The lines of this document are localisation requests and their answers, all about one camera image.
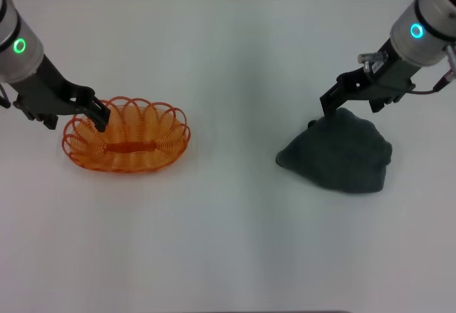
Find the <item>oval basket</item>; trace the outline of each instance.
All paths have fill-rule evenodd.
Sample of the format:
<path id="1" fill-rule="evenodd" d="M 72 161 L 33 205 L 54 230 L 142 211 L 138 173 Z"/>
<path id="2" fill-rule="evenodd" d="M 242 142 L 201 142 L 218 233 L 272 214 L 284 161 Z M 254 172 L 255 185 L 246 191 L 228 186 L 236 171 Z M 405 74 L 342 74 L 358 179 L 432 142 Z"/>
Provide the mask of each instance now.
<path id="1" fill-rule="evenodd" d="M 82 168 L 114 173 L 152 172 L 175 162 L 187 148 L 190 129 L 179 108 L 145 99 L 115 97 L 104 133 L 84 115 L 63 130 L 65 154 Z"/>

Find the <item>green indicator light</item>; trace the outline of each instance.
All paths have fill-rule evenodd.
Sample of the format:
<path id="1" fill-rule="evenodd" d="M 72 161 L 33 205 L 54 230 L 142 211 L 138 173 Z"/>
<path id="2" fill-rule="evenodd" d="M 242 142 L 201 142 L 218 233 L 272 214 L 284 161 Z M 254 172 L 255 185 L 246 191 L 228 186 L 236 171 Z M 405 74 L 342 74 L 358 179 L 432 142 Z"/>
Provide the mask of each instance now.
<path id="1" fill-rule="evenodd" d="M 14 52 L 17 54 L 23 53 L 26 50 L 26 40 L 17 39 L 14 42 Z"/>

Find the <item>dark gray cloth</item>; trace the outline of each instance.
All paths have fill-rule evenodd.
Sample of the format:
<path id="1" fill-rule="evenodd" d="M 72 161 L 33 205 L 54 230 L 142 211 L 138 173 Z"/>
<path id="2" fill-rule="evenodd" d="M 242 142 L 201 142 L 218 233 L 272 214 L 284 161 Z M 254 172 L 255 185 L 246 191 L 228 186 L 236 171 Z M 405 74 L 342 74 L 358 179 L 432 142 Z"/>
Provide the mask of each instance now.
<path id="1" fill-rule="evenodd" d="M 277 163 L 317 185 L 345 193 L 383 189 L 393 148 L 368 120 L 339 108 L 277 154 Z"/>

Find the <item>white table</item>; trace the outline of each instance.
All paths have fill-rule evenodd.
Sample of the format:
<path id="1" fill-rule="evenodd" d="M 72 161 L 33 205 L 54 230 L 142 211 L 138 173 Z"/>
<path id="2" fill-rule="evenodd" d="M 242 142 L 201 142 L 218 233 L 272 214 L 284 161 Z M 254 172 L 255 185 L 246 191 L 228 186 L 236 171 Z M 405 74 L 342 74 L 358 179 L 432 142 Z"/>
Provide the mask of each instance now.
<path id="1" fill-rule="evenodd" d="M 94 173 L 61 151 L 67 118 L 0 110 L 0 312 L 453 312 L 454 86 L 346 105 L 393 144 L 379 194 L 274 162 L 410 2 L 16 0 L 68 80 L 171 103 L 192 139 L 161 173 Z"/>

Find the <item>cable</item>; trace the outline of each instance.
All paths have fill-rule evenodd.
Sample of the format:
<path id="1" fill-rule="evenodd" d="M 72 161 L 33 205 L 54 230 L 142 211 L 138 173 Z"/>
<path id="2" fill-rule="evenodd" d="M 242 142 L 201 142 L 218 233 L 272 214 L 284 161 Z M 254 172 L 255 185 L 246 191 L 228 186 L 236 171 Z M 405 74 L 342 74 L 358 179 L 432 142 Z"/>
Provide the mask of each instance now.
<path id="1" fill-rule="evenodd" d="M 10 108 L 11 107 L 11 103 L 9 102 L 9 99 L 8 99 L 8 96 L 6 94 L 6 91 L 5 89 L 3 88 L 3 86 L 0 84 L 0 92 L 2 94 L 3 97 L 0 97 L 0 106 L 3 106 L 4 108 Z"/>
<path id="2" fill-rule="evenodd" d="M 378 87 L 381 87 L 381 88 L 386 88 L 387 90 L 392 90 L 392 91 L 396 91 L 398 93 L 401 93 L 401 94 L 417 94 L 417 95 L 421 95 L 421 96 L 426 96 L 428 94 L 433 94 L 433 93 L 437 93 L 438 91 L 436 90 L 430 90 L 430 91 L 411 91 L 411 90 L 400 90 L 398 88 L 394 88 L 394 87 L 390 87 L 390 86 L 385 86 L 385 85 L 380 85 L 377 80 L 375 80 L 372 75 L 370 75 L 369 73 L 366 73 L 366 76 L 368 77 L 369 81 L 375 85 L 375 86 L 378 86 Z"/>

